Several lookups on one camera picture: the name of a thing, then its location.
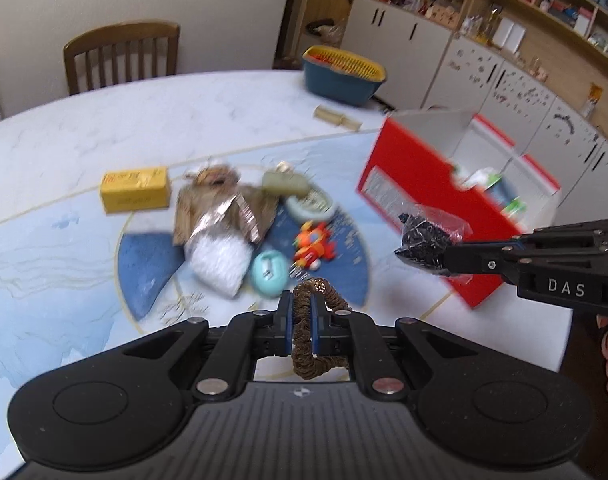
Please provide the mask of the blue patterned table mat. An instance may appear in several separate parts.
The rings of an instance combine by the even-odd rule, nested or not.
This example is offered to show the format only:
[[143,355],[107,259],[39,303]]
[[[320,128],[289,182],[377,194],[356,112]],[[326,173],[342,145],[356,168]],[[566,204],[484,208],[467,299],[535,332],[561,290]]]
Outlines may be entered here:
[[[231,155],[242,179],[290,162],[335,200],[336,258],[326,278],[355,309],[389,324],[424,318],[453,298],[449,284],[404,266],[388,222],[357,193],[373,134],[336,136]],[[175,211],[107,214],[97,191],[0,223],[0,384],[14,389],[46,370],[160,330],[190,316],[214,326],[271,309],[250,284],[226,298],[201,283],[173,242]]]

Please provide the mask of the small translucent bottle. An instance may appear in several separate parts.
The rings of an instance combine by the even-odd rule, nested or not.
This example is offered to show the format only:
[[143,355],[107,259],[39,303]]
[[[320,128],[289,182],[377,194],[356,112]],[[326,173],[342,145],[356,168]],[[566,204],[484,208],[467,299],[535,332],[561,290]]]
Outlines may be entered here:
[[337,110],[332,110],[321,105],[314,110],[314,117],[326,122],[327,124],[342,127],[348,131],[357,132],[362,128],[362,123],[351,117],[346,116]]

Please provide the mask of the white wall cabinets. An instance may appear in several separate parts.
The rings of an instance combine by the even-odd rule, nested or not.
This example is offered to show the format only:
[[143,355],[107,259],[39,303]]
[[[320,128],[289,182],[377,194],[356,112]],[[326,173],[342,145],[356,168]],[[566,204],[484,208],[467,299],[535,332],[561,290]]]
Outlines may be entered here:
[[608,218],[608,140],[501,55],[377,0],[354,0],[341,46],[385,68],[390,107],[471,110],[502,130],[559,182],[557,222]]

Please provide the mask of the yellow carton box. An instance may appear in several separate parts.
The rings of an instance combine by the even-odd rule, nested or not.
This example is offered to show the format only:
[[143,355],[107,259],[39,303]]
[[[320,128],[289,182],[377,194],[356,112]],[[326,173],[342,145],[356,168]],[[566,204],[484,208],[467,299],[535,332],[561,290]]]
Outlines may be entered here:
[[100,183],[106,214],[120,214],[170,206],[170,178],[166,167],[107,172]]

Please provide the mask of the red white cardboard box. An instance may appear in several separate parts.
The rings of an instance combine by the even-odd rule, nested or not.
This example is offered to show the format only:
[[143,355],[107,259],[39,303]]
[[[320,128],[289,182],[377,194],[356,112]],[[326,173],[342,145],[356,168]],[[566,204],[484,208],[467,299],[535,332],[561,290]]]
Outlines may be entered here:
[[[513,221],[477,188],[462,190],[452,167],[493,167],[526,203]],[[432,207],[469,223],[472,242],[506,240],[549,226],[561,200],[558,181],[510,136],[468,110],[408,110],[385,119],[358,184],[359,194],[394,228],[415,206]]]

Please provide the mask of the white beads bag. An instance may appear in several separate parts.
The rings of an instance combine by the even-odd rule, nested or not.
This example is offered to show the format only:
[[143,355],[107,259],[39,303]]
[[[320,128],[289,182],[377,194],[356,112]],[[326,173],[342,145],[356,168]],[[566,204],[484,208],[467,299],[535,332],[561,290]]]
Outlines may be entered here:
[[223,221],[200,221],[184,245],[192,273],[216,294],[234,298],[242,286],[254,246]]

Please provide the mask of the far wooden chair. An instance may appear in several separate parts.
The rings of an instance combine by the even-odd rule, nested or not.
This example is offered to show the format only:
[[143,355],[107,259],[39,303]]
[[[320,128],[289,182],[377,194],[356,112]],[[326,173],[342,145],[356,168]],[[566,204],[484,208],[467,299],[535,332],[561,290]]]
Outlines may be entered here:
[[63,48],[69,94],[174,76],[180,26],[163,20],[123,22],[88,30]]

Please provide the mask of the brown foil snack bag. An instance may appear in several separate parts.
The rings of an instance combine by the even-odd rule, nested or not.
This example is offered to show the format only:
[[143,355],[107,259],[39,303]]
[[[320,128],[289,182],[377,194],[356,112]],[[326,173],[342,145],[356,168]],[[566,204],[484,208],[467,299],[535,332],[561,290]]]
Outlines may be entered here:
[[209,164],[185,178],[175,208],[174,245],[185,245],[202,232],[228,230],[254,245],[264,240],[276,217],[276,196],[242,183],[228,164]]

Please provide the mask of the blue yellow strainer basket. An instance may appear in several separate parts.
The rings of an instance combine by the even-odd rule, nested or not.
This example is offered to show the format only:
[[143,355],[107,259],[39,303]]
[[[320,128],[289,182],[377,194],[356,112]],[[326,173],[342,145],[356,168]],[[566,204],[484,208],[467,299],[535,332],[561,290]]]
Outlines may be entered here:
[[309,47],[302,63],[309,92],[351,106],[365,106],[386,81],[381,64],[322,44]]

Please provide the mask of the red orange toy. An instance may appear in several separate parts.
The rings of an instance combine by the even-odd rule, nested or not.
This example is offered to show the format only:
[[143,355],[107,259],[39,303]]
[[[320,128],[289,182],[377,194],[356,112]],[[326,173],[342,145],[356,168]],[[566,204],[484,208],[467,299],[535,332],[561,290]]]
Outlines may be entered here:
[[317,270],[324,261],[336,258],[336,243],[326,222],[307,221],[293,241],[293,264],[304,270]]

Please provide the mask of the teal egg shaped case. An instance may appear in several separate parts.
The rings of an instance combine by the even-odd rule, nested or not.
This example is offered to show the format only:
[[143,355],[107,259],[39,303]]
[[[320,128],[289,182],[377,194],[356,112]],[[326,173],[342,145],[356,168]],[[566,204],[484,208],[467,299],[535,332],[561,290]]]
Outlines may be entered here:
[[278,250],[260,252],[250,267],[253,288],[263,297],[277,298],[290,280],[289,263]]

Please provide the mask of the black beads plastic bag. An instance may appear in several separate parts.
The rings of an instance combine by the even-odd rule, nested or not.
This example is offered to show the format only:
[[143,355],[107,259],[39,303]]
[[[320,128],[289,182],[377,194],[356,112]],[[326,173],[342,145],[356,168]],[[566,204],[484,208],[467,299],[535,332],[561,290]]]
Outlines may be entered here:
[[432,207],[415,206],[397,216],[402,225],[400,247],[394,250],[400,262],[433,275],[468,284],[471,274],[449,271],[445,265],[446,249],[462,243],[472,234],[468,222]]

